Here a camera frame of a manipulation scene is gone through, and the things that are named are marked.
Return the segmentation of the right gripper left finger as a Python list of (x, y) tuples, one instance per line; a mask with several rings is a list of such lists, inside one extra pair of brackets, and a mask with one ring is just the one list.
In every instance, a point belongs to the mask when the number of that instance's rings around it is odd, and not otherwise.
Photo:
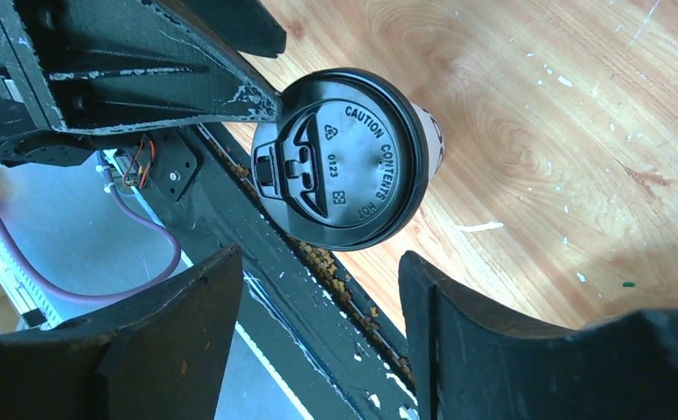
[(211, 419), (243, 289), (241, 250), (42, 331), (0, 334), (0, 419)]

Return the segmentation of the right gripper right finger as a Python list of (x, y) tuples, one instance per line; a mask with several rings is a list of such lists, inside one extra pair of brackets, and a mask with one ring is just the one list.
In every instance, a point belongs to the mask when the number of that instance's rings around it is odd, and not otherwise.
[(399, 290), (422, 419), (678, 419), (677, 309), (571, 330), (412, 251)]

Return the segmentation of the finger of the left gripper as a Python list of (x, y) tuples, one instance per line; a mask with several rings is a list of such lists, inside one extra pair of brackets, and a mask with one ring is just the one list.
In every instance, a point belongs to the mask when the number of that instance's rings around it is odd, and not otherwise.
[(190, 0), (185, 3), (225, 43), (255, 56), (277, 58), (287, 33), (259, 0)]
[(111, 135), (210, 122), (270, 122), (277, 90), (185, 1), (0, 1), (0, 18), (48, 124)]

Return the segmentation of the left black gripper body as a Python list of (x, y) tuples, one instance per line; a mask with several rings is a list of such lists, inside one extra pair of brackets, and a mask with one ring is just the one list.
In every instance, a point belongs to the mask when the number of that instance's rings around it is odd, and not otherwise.
[(53, 103), (42, 104), (33, 86), (42, 87), (22, 68), (19, 46), (31, 48), (27, 38), (11, 37), (0, 18), (0, 164), (76, 166), (99, 150), (92, 137), (58, 132), (48, 124), (45, 112)]

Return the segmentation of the black coffee lid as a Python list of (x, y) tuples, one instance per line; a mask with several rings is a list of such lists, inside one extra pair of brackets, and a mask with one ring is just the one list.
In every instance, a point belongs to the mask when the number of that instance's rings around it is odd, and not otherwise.
[(359, 68), (310, 73), (257, 126), (252, 184), (288, 235), (333, 251), (367, 249), (412, 220), (429, 187), (428, 148), (410, 101)]

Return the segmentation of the white paper cup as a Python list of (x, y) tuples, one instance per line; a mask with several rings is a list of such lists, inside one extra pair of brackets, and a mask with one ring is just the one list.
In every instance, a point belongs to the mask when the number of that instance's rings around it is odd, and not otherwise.
[(423, 127), (423, 137), (428, 148), (428, 179), (432, 180), (437, 174), (444, 159), (444, 134), (437, 119), (425, 108), (411, 103)]

